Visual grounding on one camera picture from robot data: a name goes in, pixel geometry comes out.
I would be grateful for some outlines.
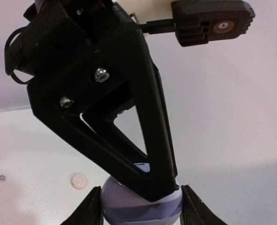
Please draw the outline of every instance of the purple ball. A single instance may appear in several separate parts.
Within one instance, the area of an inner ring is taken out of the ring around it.
[[[101,191],[101,204],[103,216],[111,225],[173,225],[182,210],[182,190],[148,202],[109,177]]]

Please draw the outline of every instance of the white background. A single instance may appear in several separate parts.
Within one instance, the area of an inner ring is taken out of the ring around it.
[[[179,182],[229,225],[277,225],[277,0],[249,3],[257,17],[238,39],[190,48],[173,34],[147,41],[162,75]],[[5,75],[3,46],[27,24],[22,14],[31,4],[0,0],[0,109],[28,105],[25,87]],[[126,112],[117,124],[142,145],[134,116]],[[93,167],[30,111],[0,114],[0,173],[8,177],[0,225],[60,223],[85,196],[69,176],[98,174]]]

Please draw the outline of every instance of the black mount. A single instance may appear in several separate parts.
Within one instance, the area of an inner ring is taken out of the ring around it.
[[[241,0],[180,0],[171,9],[173,19],[138,25],[111,0],[37,0],[24,14],[30,24],[5,47],[6,73],[18,83],[14,70],[34,76],[25,82],[34,115],[150,202],[179,186],[161,79],[143,32],[174,31],[182,46],[200,45],[238,37],[255,16]],[[133,106],[147,154],[114,125]]]

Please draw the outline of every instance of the metal screw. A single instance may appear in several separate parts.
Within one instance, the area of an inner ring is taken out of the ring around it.
[[[6,177],[4,175],[0,175],[0,181],[6,181]]]
[[[84,12],[84,10],[82,8],[80,8],[76,12],[77,12],[77,15],[81,15]]]
[[[60,106],[62,108],[65,108],[65,109],[70,108],[71,106],[73,106],[73,104],[74,104],[74,101],[68,97],[62,97],[60,99]]]
[[[107,70],[104,68],[99,68],[95,72],[95,79],[96,79],[96,82],[98,83],[103,83],[107,81],[109,77],[110,77],[109,72],[107,72]]]
[[[227,29],[228,27],[229,27],[228,22],[223,22],[223,23],[219,24],[219,26],[218,26],[218,28],[222,29],[222,30]]]

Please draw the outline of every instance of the small screw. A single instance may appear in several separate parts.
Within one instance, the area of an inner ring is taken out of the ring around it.
[[[6,177],[4,175],[0,175],[0,181],[6,181]]]
[[[99,68],[95,72],[95,79],[96,79],[96,82],[98,83],[103,83],[107,81],[109,77],[110,77],[109,72],[107,72],[107,70],[104,68]]]
[[[77,15],[81,15],[84,12],[84,10],[82,8],[80,8],[76,12],[77,12]]]
[[[65,108],[65,109],[70,108],[71,106],[73,106],[73,104],[74,104],[74,101],[68,97],[62,97],[60,99],[60,106],[62,108]]]

